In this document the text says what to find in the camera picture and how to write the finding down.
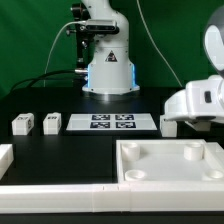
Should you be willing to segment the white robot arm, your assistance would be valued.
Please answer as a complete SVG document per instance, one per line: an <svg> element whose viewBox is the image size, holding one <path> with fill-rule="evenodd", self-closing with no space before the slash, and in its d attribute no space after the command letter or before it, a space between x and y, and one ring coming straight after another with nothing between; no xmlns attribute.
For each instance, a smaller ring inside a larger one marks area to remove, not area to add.
<svg viewBox="0 0 224 224"><path fill-rule="evenodd" d="M83 91L103 99L137 91L134 65L128 55L128 20L111 8L109 0L81 1L90 14L84 30L95 35ZM203 46L217 73L189 82L165 102L160 130L166 136L177 129L179 121L200 131L209 130L213 122L224 124L224 6L210 17Z"/></svg>

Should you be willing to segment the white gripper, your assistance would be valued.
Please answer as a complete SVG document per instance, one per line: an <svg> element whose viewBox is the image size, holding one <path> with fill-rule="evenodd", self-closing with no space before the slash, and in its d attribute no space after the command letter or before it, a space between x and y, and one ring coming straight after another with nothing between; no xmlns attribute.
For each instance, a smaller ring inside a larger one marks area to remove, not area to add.
<svg viewBox="0 0 224 224"><path fill-rule="evenodd" d="M209 131L212 123L224 124L224 79L212 75L191 81L164 104L166 121L184 121L197 131Z"/></svg>

